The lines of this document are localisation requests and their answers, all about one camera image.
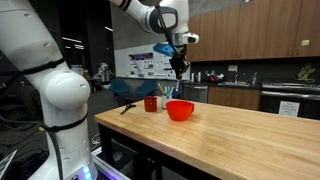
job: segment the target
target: black tool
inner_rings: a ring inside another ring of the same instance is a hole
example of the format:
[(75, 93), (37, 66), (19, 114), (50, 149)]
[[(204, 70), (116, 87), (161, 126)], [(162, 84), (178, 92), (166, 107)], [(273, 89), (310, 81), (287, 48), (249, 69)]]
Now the black tool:
[(125, 112), (127, 112), (130, 108), (134, 108), (136, 107), (136, 105), (133, 105), (131, 103), (126, 105), (126, 108), (120, 113), (121, 115), (124, 114)]

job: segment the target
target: kitchen sink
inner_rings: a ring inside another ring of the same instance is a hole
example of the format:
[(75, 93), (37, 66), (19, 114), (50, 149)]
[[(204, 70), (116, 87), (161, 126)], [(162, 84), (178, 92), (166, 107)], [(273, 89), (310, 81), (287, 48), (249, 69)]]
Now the kitchen sink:
[(243, 87), (249, 87), (250, 83), (246, 83), (246, 82), (222, 82), (219, 83), (218, 85), (222, 85), (222, 86), (243, 86)]

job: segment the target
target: red mug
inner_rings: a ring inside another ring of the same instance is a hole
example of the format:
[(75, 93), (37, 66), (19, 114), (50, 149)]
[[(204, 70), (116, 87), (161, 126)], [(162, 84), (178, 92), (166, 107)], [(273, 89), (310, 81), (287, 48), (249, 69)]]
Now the red mug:
[(147, 112), (157, 111), (157, 98), (154, 96), (147, 96), (144, 98), (144, 109)]

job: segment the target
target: whiteboard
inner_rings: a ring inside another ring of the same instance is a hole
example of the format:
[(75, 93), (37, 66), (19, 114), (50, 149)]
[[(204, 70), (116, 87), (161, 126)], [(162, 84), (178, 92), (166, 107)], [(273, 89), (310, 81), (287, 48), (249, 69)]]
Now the whiteboard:
[[(116, 76), (175, 80), (176, 74), (169, 62), (171, 57), (153, 51), (154, 45), (115, 50)], [(190, 67), (182, 79), (190, 80)]]

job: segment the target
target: kitchen cabinet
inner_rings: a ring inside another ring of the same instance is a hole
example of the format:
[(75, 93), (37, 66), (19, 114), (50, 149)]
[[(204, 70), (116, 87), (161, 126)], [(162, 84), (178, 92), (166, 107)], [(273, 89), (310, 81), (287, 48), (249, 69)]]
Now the kitchen cabinet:
[[(200, 16), (192, 16), (189, 18), (189, 32), (198, 34), (200, 32)], [(188, 62), (197, 62), (199, 61), (199, 46), (202, 41), (200, 36), (200, 41), (197, 44), (188, 44), (187, 45), (187, 58)]]
[(271, 0), (265, 58), (292, 57), (301, 4), (302, 0)]
[(235, 107), (241, 109), (258, 110), (260, 91), (252, 89), (210, 87), (208, 103)]
[(215, 11), (200, 15), (199, 61), (213, 60), (215, 15)]
[(263, 58), (270, 0), (250, 1), (242, 3), (240, 7), (238, 45), (235, 58)]
[(320, 56), (320, 1), (303, 0), (294, 57)]
[(240, 5), (216, 11), (214, 30), (214, 60), (236, 57)]

